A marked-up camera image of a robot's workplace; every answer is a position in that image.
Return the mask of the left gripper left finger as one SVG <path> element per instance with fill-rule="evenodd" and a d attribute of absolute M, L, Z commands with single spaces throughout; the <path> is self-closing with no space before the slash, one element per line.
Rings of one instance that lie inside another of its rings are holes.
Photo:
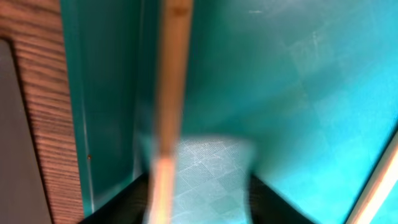
<path fill-rule="evenodd" d="M 141 224 L 148 205 L 149 175 L 144 173 L 79 224 Z"/>

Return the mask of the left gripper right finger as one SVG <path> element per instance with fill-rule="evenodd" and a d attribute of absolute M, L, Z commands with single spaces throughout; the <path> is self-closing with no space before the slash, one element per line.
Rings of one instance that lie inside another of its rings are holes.
<path fill-rule="evenodd" d="M 249 179 L 248 204 L 253 224 L 314 224 L 254 174 Z"/>

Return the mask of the wooden chopstick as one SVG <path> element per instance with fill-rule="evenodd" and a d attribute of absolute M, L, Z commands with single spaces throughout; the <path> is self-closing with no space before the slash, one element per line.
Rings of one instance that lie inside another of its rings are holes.
<path fill-rule="evenodd" d="M 397 182 L 397 133 L 377 163 L 346 223 L 370 223 Z"/>
<path fill-rule="evenodd" d="M 175 145 L 180 138 L 192 14 L 192 0 L 162 1 L 155 114 L 157 152 L 151 167 L 148 223 L 166 224 L 172 219 Z"/>

